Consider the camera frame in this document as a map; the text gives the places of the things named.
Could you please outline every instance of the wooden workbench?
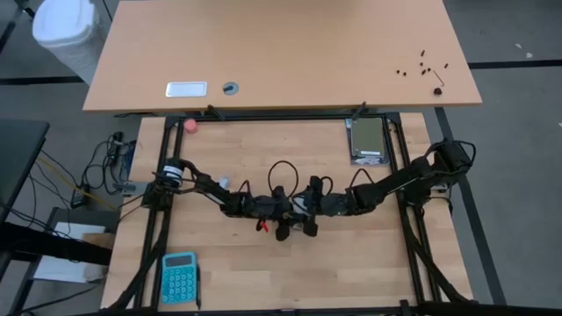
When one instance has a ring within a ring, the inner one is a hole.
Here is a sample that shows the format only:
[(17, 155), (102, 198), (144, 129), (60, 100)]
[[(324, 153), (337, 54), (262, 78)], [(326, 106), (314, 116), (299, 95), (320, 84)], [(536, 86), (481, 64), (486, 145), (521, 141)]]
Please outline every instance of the wooden workbench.
[[(423, 116), (405, 113), (401, 117), (411, 157), (422, 155), (429, 146)], [(142, 120), (133, 181), (153, 180), (151, 172), (158, 161), (163, 123), (164, 118)], [(172, 137), (169, 154), (173, 144)], [(215, 180), (229, 176), (231, 190), (249, 179), (255, 196), (269, 194), (267, 172), (278, 160), (290, 161), (299, 170), (298, 191), (306, 187), (311, 175), (317, 175), (331, 176), (334, 191), (343, 192), (357, 170), (349, 163), (342, 120), (200, 123), (197, 133), (185, 134), (181, 157)], [(375, 181), (390, 174), (388, 166), (370, 167), (368, 171)], [(288, 191), (294, 186), (294, 174), (289, 167), (279, 165), (271, 181)], [(365, 181), (359, 176), (356, 184)], [(122, 212), (137, 205), (135, 201)], [(436, 264), (462, 294), (470, 297), (447, 205), (434, 199), (425, 205), (425, 212)], [(148, 210), (139, 209), (120, 223), (103, 306), (117, 299), (138, 269), (147, 218)], [(320, 217), (315, 238), (292, 232), (283, 242), (276, 241), (273, 232), (256, 232), (253, 219), (225, 217), (215, 203), (200, 195), (174, 197), (171, 218), (167, 252), (197, 253), (203, 310), (391, 306), (400, 299), (415, 304), (394, 195), (363, 216)], [(422, 275), (429, 295), (425, 273)], [(152, 278), (149, 275), (146, 304)], [(160, 306), (166, 311), (196, 308), (194, 303)]]
[[(169, 82), (206, 82), (206, 97), (168, 98)], [(228, 82), (240, 91), (225, 95)], [(441, 0), (121, 1), (83, 108), (335, 108), (363, 101), (481, 103)]]

